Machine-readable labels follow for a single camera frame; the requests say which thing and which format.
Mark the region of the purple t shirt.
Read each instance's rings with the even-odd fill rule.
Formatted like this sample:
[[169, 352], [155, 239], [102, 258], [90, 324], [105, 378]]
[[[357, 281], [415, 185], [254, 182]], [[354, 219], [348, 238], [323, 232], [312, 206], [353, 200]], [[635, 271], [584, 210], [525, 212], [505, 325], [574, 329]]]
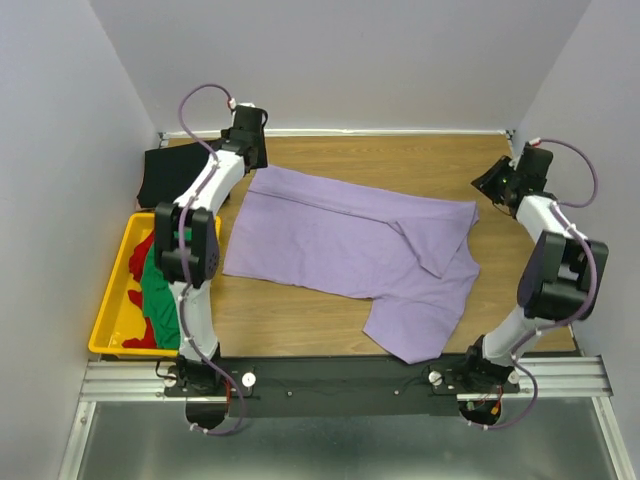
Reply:
[[439, 357], [480, 267], [473, 202], [400, 194], [271, 166], [249, 185], [226, 275], [268, 280], [372, 306], [364, 333], [408, 364]]

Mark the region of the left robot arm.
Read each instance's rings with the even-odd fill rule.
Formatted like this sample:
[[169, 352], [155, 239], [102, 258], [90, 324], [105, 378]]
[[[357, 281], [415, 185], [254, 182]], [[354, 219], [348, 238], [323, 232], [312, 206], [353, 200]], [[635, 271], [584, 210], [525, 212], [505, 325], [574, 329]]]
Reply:
[[209, 143], [195, 138], [206, 161], [185, 192], [159, 204], [154, 213], [154, 262], [169, 283], [178, 316], [178, 364], [201, 395], [226, 383], [241, 394], [235, 379], [215, 363], [219, 340], [212, 322], [211, 281], [220, 246], [215, 219], [231, 190], [252, 170], [268, 165], [264, 123], [242, 123], [221, 131]]

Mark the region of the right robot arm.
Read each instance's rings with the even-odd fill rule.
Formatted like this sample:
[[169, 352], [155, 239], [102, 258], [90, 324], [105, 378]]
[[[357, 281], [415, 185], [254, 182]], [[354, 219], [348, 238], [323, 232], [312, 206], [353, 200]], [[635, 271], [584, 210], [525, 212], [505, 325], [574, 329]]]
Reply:
[[522, 355], [552, 330], [589, 317], [602, 281], [608, 246], [590, 240], [545, 191], [553, 153], [525, 146], [503, 157], [472, 185], [504, 206], [534, 242], [519, 280], [516, 306], [493, 331], [469, 347], [460, 379], [469, 390], [502, 386]]

